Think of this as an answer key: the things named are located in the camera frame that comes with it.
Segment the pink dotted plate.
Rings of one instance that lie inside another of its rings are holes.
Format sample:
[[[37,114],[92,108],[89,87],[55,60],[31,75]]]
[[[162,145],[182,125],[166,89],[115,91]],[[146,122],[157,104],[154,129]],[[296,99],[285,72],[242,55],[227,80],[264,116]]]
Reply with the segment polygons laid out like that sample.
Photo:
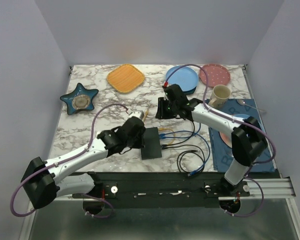
[[[214,88],[217,85],[227,85],[231,80],[231,74],[227,68],[220,64],[209,63],[201,67],[199,78],[208,87]]]

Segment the pink plate on placemat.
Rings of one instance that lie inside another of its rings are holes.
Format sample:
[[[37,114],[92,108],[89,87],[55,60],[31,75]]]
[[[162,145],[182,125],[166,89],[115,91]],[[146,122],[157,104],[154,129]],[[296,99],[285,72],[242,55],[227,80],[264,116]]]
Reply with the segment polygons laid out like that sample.
[[[224,144],[226,144],[229,148],[232,148],[232,140],[226,134],[219,132],[219,136]]]

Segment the orange woven square plate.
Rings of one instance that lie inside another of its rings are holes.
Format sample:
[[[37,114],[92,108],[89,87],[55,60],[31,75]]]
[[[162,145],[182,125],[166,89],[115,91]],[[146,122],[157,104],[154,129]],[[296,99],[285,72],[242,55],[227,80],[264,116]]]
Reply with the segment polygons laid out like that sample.
[[[107,82],[119,93],[128,94],[139,87],[145,75],[131,64],[122,64],[106,77]]]

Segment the cream ceramic mug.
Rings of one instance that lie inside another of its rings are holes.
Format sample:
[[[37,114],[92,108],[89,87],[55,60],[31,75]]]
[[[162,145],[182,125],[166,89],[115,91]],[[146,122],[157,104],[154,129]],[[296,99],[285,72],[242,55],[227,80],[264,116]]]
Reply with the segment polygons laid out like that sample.
[[[208,105],[215,109],[221,109],[231,96],[231,89],[226,85],[216,85],[211,93]]]

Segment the aluminium rail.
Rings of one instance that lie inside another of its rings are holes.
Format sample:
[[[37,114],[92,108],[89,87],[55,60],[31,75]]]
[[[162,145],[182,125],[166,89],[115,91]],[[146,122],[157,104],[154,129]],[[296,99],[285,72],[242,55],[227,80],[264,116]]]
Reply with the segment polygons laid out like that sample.
[[[264,178],[264,179],[245,179],[243,181],[247,187],[239,191],[241,200],[262,199],[262,193],[258,186],[260,185],[264,199],[290,199],[296,196],[293,184],[290,178]]]

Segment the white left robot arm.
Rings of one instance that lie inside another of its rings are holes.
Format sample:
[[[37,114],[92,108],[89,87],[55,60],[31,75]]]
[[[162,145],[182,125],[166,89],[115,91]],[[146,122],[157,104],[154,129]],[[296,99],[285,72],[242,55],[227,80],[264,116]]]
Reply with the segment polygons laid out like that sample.
[[[21,181],[34,209],[41,209],[64,195],[83,193],[97,197],[101,185],[88,173],[79,176],[73,173],[93,162],[122,154],[125,148],[143,148],[146,128],[142,118],[142,111],[134,111],[123,125],[101,131],[91,143],[60,157],[32,159]]]

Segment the light blue plate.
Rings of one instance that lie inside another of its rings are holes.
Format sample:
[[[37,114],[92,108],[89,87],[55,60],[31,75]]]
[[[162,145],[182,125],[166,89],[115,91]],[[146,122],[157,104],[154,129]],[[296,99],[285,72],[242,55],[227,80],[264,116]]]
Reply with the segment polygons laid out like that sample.
[[[240,121],[240,122],[243,122],[244,120],[247,120],[250,116],[247,115],[247,114],[234,114],[231,116],[231,119],[232,120],[235,120],[235,121]]]

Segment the black network switch box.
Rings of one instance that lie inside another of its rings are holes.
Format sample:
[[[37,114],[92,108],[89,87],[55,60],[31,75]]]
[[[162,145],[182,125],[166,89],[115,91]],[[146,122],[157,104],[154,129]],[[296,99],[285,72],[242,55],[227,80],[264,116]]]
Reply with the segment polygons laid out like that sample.
[[[162,157],[159,130],[157,127],[146,128],[144,135],[144,147],[140,150],[141,159],[152,160]]]

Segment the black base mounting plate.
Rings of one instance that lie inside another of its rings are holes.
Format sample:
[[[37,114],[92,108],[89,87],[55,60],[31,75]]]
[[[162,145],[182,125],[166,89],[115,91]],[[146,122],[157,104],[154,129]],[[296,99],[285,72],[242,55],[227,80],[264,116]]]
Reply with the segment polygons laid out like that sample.
[[[219,207],[219,198],[249,197],[243,180],[226,187],[222,172],[201,172],[187,177],[181,172],[88,172],[95,187],[93,197],[104,197],[115,209]]]

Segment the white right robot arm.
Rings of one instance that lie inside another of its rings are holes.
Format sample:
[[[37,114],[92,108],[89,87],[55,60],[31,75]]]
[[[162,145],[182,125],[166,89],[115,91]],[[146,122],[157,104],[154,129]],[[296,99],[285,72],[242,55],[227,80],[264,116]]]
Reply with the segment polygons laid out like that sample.
[[[268,147],[258,120],[254,117],[244,119],[229,115],[197,98],[189,100],[177,84],[165,83],[162,88],[168,113],[204,124],[231,140],[233,160],[220,183],[220,191],[226,196],[233,195],[249,168]]]

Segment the blue round plate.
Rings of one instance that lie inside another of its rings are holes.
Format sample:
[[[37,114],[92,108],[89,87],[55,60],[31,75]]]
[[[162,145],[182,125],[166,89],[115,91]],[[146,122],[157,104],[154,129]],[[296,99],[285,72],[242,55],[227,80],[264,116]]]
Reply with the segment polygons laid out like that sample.
[[[185,66],[182,67],[181,69],[177,70],[169,79],[168,83],[172,82],[194,82],[196,81],[197,84],[199,82],[199,77],[198,74],[195,70],[192,68]]]

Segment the blue star-shaped dish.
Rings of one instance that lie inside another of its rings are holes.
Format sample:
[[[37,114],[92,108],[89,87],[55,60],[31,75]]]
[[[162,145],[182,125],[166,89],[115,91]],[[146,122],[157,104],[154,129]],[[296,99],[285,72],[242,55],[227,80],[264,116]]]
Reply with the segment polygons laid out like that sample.
[[[79,82],[72,92],[60,96],[59,99],[66,104],[66,111],[70,116],[81,111],[94,110],[93,99],[98,93],[98,89],[87,89]]]

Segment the metal spoon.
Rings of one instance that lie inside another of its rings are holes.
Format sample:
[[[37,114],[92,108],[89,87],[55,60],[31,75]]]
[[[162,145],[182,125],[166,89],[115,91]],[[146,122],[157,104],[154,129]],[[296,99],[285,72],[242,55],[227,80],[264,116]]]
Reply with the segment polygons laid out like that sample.
[[[252,109],[255,109],[255,110],[257,110],[257,111],[258,111],[259,113],[261,113],[261,114],[266,114],[266,113],[267,113],[267,111],[264,110],[264,109],[257,108],[257,107],[254,107],[254,106],[252,106],[252,105],[247,104],[243,99],[236,99],[236,102],[237,102],[239,105],[241,105],[241,106],[247,106],[247,107],[250,107],[250,108],[252,108]]]

